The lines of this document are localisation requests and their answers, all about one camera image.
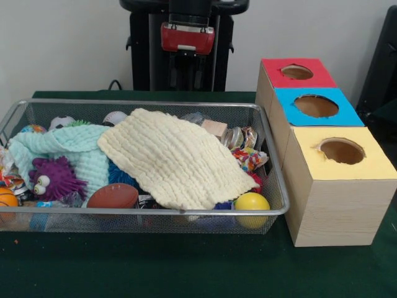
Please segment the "candy wrapper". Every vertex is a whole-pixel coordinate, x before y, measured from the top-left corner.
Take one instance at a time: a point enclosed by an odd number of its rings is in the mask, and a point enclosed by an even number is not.
[[[24,181],[18,174],[14,159],[7,149],[0,146],[0,186],[11,190],[21,188]]]
[[[139,195],[135,207],[138,209],[164,209],[164,207],[159,205],[149,194]]]
[[[243,127],[241,129],[244,135],[244,143],[241,148],[254,148],[256,140],[258,139],[258,134],[252,127]]]
[[[233,148],[231,153],[245,172],[255,171],[269,160],[266,153],[248,147],[244,149]]]

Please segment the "white wall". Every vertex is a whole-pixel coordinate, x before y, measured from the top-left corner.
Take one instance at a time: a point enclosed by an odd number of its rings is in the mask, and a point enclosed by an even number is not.
[[[356,102],[394,0],[251,0],[235,17],[227,89],[254,91],[263,56],[316,56]],[[0,0],[0,117],[35,90],[132,87],[118,0]]]

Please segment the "blue box lid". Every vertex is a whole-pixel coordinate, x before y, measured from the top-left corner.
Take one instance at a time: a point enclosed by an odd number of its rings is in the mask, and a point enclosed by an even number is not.
[[[338,88],[276,88],[275,93],[294,126],[364,126]]]

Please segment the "table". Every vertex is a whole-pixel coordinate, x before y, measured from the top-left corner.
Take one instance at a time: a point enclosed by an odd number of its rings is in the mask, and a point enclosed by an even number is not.
[[[37,92],[34,97],[253,102],[254,93]],[[0,234],[2,297],[397,297],[397,211],[372,246],[266,236]]]

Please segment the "purple spiky toy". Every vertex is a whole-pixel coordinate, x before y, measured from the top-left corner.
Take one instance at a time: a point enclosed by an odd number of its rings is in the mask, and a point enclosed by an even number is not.
[[[56,201],[77,191],[85,197],[87,182],[78,179],[66,157],[58,159],[35,158],[32,162],[36,170],[29,172],[33,192],[42,201]]]

